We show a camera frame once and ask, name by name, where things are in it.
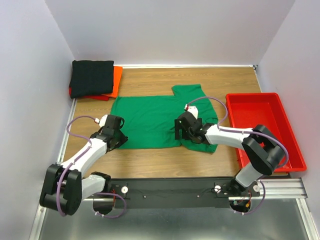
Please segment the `green t shirt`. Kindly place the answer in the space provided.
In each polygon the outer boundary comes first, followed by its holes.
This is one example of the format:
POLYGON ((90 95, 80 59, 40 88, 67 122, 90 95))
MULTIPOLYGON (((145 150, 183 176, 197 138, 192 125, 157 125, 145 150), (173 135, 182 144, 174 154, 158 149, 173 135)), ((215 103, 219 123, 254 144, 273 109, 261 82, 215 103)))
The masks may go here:
POLYGON ((128 141, 124 150, 163 149, 184 146, 188 150, 213 154, 217 146, 196 144, 190 140, 175 138, 175 119, 192 100, 198 116, 204 123, 218 122, 218 116, 200 84, 174 85, 172 95, 119 96, 110 114, 124 118, 122 132, 128 141))

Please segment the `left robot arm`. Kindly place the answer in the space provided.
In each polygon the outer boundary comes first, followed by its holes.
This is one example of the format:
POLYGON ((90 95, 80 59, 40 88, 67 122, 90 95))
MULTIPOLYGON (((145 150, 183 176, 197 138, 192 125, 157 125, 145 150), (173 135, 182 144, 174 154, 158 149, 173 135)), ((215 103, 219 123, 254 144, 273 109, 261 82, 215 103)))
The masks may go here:
POLYGON ((45 173, 39 204, 58 211, 63 217, 72 216, 82 200, 92 195, 123 199, 115 193, 108 174, 93 172, 89 177, 84 174, 103 155, 128 141, 122 132, 125 120, 112 114, 91 120, 99 125, 98 131, 90 137, 84 136, 87 143, 81 150, 61 164, 51 164, 45 173))

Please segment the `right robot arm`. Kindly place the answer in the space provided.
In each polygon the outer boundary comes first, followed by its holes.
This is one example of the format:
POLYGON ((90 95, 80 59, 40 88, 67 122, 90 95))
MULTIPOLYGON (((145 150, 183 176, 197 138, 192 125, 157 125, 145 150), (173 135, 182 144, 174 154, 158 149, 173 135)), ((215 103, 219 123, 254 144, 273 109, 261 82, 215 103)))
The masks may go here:
POLYGON ((206 123, 186 111, 174 120, 176 139, 190 140, 195 144, 226 145, 243 150, 249 163, 226 185, 226 192, 241 196, 257 180, 270 176, 289 154, 284 145, 269 129, 261 124, 254 128, 223 127, 206 123))

